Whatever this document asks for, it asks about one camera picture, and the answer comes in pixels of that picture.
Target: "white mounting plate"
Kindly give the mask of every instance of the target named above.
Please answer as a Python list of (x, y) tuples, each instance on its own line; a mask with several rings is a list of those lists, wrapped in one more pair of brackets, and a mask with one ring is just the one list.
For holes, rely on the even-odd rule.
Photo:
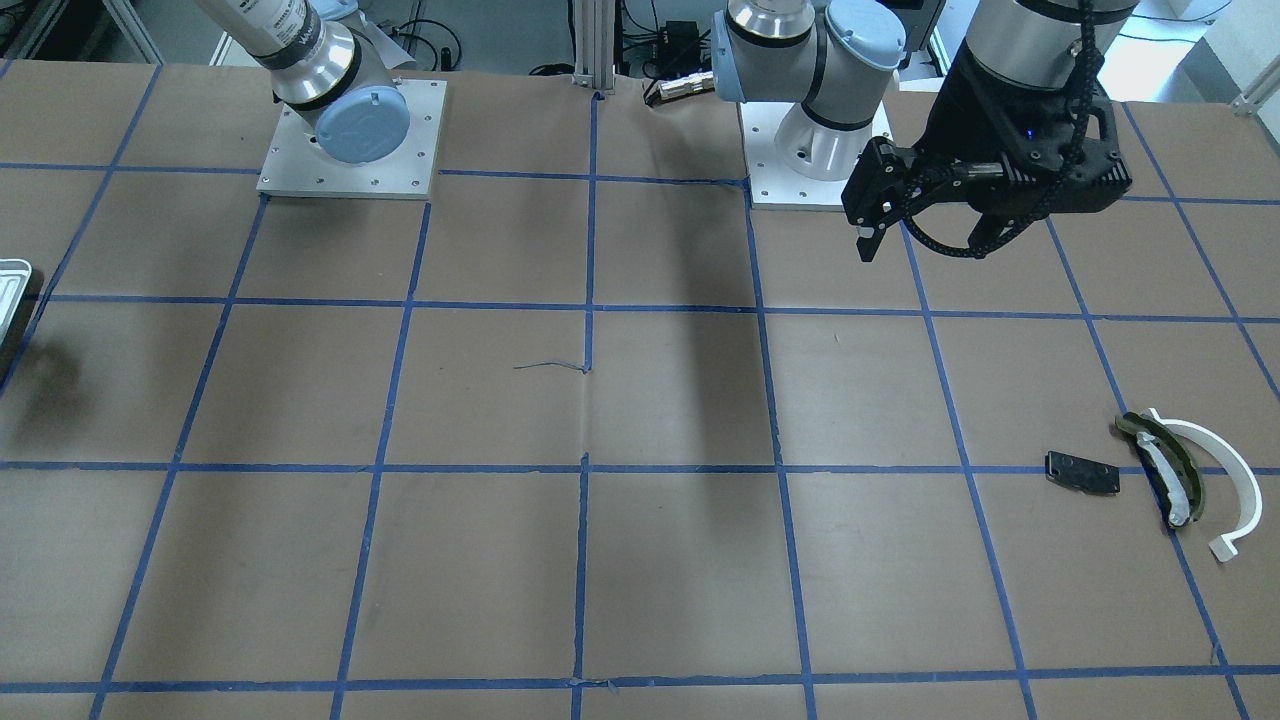
[(334, 160), (311, 142), (311, 126), (285, 109), (262, 161), (259, 192), (283, 197), (428, 200), (448, 83), (397, 78), (397, 86), (413, 122), (404, 142), (390, 155), (358, 165)]
[[(782, 118), (795, 102), (744, 102), (742, 149), (751, 176), (751, 205), (762, 210), (844, 210), (840, 193), (847, 181), (815, 181), (792, 170), (773, 145)], [(872, 132), (892, 140), (884, 105), (876, 110)]]

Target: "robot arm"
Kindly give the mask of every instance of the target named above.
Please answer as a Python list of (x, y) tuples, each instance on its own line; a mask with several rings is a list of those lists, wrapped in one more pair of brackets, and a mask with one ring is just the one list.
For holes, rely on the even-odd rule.
[[(982, 0), (911, 147), (872, 138), (845, 187), (859, 255), (904, 222), (925, 247), (980, 259), (1051, 213), (1098, 213), (1133, 184), (1102, 53), (1137, 0)], [(968, 202), (982, 217), (968, 247), (928, 236), (914, 215)]]
[[(315, 129), (343, 163), (369, 163), (399, 147), (410, 111), (378, 53), (356, 0), (196, 0), (264, 68), (276, 99)], [(326, 18), (344, 18), (335, 22)]]

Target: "white wall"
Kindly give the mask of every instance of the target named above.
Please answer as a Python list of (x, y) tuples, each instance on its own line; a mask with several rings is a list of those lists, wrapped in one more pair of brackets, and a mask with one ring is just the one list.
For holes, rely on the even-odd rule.
[[(1276, 55), (1280, 55), (1280, 3), (1276, 0), (1235, 0), (1204, 33), (1222, 67), (1235, 85), (1245, 87)], [(1280, 137), (1280, 95), (1272, 96), (1260, 113), (1272, 136)]]

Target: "white curved handle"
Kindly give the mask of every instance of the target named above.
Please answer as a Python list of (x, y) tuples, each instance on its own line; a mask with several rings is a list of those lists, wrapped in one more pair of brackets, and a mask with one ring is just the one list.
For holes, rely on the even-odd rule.
[(1203, 447), (1222, 465), (1231, 482), (1235, 483), (1235, 492), (1240, 496), (1240, 519), (1234, 530), (1224, 533), (1208, 543), (1219, 562), (1231, 560), (1240, 553), (1235, 548), (1235, 541), (1252, 533), (1258, 527), (1258, 521), (1262, 520), (1262, 489), (1258, 487), (1258, 479), (1253, 475), (1253, 470), (1234, 447), (1212, 430), (1185, 420), (1161, 418), (1155, 409), (1147, 410), (1147, 415), (1169, 428), (1169, 432)]

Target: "braided black cable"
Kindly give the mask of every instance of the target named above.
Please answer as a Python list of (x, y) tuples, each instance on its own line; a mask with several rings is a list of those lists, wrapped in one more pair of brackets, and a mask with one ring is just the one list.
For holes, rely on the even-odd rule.
[[(1101, 69), (1097, 53), (1097, 37), (1093, 27), (1093, 0), (1079, 0), (1079, 9), (1082, 14), (1080, 56), (1076, 61), (1084, 63), (1084, 77), (1087, 78), (1087, 82), (1080, 85), (1080, 91), (1075, 97), (1070, 97), (1066, 101), (1068, 117), (1073, 118), (1071, 142), (1068, 146), (1066, 155), (1062, 158), (1062, 167), (1059, 168), (1057, 173), (1053, 176), (1053, 182), (1050, 183), (1044, 195), (1041, 196), (1041, 199), (1025, 215), (1014, 220), (996, 240), (979, 247), (954, 247), (933, 240), (929, 233), (924, 232), (924, 229), (916, 224), (914, 218), (915, 209), (911, 206), (911, 202), (908, 201), (902, 224), (906, 225), (911, 237), (914, 237), (924, 247), (948, 258), (978, 260), (1009, 245), (1014, 241), (1014, 238), (1023, 234), (1027, 228), (1048, 217), (1048, 209), (1062, 192), (1068, 178), (1073, 172), (1075, 172), (1075, 168), (1083, 160), (1084, 138), (1089, 132), (1089, 108), (1093, 105), (1093, 88), (1097, 83), (1098, 70)], [(909, 187), (908, 197), (915, 195), (920, 190), (923, 190), (923, 182), (916, 183), (914, 187)]]

